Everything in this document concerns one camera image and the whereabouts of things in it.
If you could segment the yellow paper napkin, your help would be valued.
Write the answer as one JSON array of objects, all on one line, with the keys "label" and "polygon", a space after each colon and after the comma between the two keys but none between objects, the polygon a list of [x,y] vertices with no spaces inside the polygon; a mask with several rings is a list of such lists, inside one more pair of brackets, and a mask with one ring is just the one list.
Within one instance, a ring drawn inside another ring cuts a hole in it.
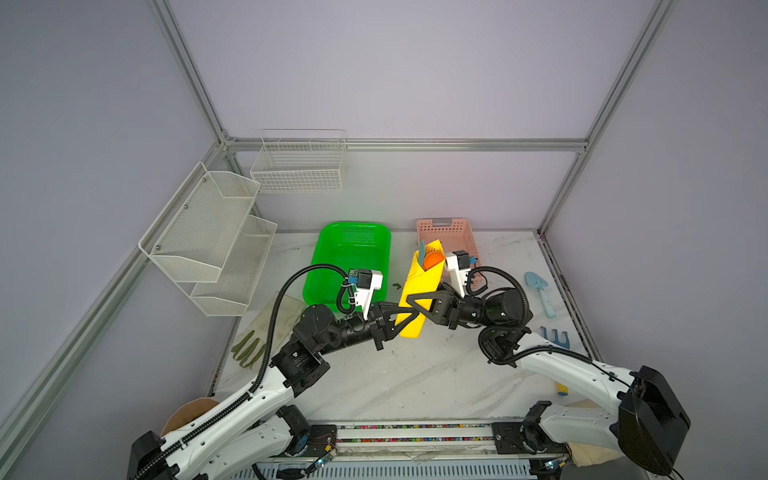
[{"label": "yellow paper napkin", "polygon": [[[433,300],[431,298],[419,298],[419,295],[435,293],[442,280],[445,251],[441,241],[435,240],[426,244],[424,250],[425,258],[423,261],[419,260],[419,250],[413,253],[399,301],[400,307],[412,307],[413,309],[420,307],[419,313],[408,324],[406,322],[411,313],[400,313],[397,315],[396,325],[404,325],[400,332],[402,338],[417,339],[420,336],[427,320],[423,311],[431,309]],[[429,269],[425,269],[423,263],[427,260],[427,256],[433,253],[439,254],[442,257],[442,261],[434,263]]]}]

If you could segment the orange plastic spoon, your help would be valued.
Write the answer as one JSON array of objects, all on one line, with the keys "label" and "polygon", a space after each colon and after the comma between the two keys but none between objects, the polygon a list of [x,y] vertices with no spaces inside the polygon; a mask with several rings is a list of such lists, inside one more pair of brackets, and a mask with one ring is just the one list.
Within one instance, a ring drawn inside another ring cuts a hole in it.
[{"label": "orange plastic spoon", "polygon": [[432,251],[428,253],[422,263],[422,268],[425,271],[428,271],[432,268],[435,268],[438,265],[441,265],[445,261],[445,256],[440,251]]}]

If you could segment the teal plastic knife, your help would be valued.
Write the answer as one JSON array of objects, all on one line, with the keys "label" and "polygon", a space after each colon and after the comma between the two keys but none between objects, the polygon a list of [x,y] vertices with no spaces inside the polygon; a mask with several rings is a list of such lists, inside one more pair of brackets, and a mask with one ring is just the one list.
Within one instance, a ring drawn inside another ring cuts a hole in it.
[{"label": "teal plastic knife", "polygon": [[425,256],[426,256],[426,244],[423,240],[419,240],[418,263],[420,266],[423,266]]}]

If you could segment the pink plastic basket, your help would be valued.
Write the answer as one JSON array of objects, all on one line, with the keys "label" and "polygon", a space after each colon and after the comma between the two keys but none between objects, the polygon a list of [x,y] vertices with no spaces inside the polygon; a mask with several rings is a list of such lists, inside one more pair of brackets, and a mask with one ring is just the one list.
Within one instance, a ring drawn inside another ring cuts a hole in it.
[{"label": "pink plastic basket", "polygon": [[417,238],[425,244],[439,240],[446,253],[464,250],[480,265],[470,222],[465,218],[425,218],[416,222]]}]

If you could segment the green plastic basket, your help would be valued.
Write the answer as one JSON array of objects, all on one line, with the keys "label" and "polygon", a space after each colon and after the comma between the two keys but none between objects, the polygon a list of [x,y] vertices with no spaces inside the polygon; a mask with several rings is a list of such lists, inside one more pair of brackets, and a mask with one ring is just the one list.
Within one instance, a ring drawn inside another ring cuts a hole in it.
[{"label": "green plastic basket", "polygon": [[[319,234],[312,265],[333,264],[345,271],[350,269],[375,270],[382,274],[382,287],[373,295],[373,301],[387,297],[392,234],[381,224],[336,222],[327,225]],[[307,305],[325,304],[338,313],[336,298],[341,277],[329,270],[315,270],[306,276],[303,300]]]}]

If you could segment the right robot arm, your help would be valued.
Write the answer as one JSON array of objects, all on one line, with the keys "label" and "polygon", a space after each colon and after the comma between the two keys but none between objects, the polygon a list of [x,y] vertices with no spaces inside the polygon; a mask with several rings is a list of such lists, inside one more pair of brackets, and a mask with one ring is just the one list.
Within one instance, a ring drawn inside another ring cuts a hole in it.
[{"label": "right robot arm", "polygon": [[618,451],[650,473],[676,475],[691,420],[659,371],[611,366],[533,332],[523,286],[499,268],[454,270],[448,284],[442,277],[441,268],[430,272],[414,266],[408,273],[400,303],[418,315],[404,337],[417,337],[426,321],[476,328],[488,363],[542,375],[597,406],[535,403],[519,427],[521,449],[543,453],[551,444],[596,446]]}]

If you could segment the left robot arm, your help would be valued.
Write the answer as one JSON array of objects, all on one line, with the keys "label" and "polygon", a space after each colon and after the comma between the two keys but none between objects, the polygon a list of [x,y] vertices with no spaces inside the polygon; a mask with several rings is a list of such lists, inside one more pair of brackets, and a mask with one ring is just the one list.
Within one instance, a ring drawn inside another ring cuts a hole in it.
[{"label": "left robot arm", "polygon": [[275,455],[304,453],[311,426],[293,401],[329,370],[325,354],[367,341],[381,349],[421,314],[416,302],[374,302],[378,288],[376,271],[345,274],[339,292],[351,305],[342,318],[323,304],[306,307],[285,345],[265,346],[248,384],[166,434],[149,431],[137,439],[128,478],[227,479]]}]

